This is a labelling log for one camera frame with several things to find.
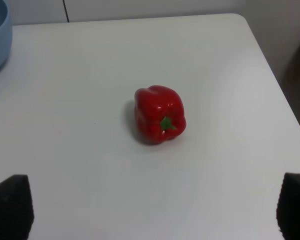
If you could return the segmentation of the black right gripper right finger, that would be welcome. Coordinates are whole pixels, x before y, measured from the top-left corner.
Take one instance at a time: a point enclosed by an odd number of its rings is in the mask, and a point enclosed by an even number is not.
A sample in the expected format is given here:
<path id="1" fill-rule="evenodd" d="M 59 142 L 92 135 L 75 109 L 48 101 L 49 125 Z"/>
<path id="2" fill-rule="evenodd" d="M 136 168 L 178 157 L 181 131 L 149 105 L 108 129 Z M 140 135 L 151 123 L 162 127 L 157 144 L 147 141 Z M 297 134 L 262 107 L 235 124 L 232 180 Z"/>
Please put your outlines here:
<path id="1" fill-rule="evenodd" d="M 276 219 L 285 240 L 300 240 L 300 174 L 285 173 L 278 198 Z"/>

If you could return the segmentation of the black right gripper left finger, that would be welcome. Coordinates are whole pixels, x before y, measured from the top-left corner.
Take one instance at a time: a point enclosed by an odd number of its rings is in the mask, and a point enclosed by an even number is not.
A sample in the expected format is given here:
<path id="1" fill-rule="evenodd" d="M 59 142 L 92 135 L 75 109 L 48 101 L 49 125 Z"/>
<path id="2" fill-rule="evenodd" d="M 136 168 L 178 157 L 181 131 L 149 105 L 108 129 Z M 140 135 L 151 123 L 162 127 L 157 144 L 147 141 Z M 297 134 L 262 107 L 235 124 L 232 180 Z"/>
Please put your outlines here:
<path id="1" fill-rule="evenodd" d="M 27 240 L 35 215 L 29 178 L 14 174 L 0 183 L 0 240 Z"/>

